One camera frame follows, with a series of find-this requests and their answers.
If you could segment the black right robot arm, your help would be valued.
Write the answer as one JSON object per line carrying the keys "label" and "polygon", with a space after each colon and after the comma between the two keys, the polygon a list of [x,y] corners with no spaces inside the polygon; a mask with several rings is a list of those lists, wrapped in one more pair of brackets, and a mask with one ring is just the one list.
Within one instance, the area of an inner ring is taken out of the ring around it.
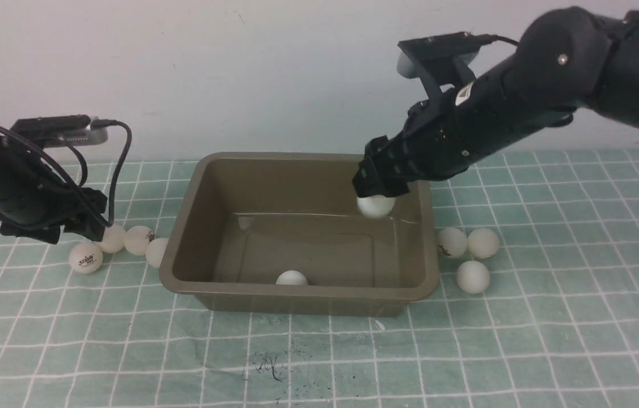
{"label": "black right robot arm", "polygon": [[353,177],[359,197],[398,197],[450,179],[577,109],[639,129],[639,11],[622,20],[580,7],[534,20],[519,41],[457,32],[401,41],[397,72],[426,100],[399,133],[372,139]]}

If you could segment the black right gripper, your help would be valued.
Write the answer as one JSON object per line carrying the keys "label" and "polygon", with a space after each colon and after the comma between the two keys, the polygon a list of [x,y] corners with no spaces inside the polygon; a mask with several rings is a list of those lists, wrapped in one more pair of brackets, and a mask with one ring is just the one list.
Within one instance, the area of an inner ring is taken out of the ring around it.
{"label": "black right gripper", "polygon": [[359,197],[399,197],[415,181],[444,181],[518,141],[513,80],[443,81],[413,105],[396,136],[367,143],[353,176]]}

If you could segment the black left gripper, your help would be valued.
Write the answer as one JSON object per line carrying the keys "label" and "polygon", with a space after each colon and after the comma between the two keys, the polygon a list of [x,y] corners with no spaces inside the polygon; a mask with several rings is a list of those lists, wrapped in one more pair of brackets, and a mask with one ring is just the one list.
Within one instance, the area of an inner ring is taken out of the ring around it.
{"label": "black left gripper", "polygon": [[106,227],[93,211],[104,211],[107,197],[96,189],[82,191],[87,202],[44,186],[0,189],[0,234],[57,244],[65,232],[98,242]]}

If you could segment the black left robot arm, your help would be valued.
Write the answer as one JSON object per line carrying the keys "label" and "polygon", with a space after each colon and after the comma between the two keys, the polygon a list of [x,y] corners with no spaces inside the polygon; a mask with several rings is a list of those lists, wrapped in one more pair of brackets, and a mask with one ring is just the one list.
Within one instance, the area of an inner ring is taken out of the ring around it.
{"label": "black left robot arm", "polygon": [[46,150],[98,145],[112,120],[87,114],[18,120],[0,126],[0,233],[56,244],[62,233],[99,242],[112,223],[112,197],[74,181]]}

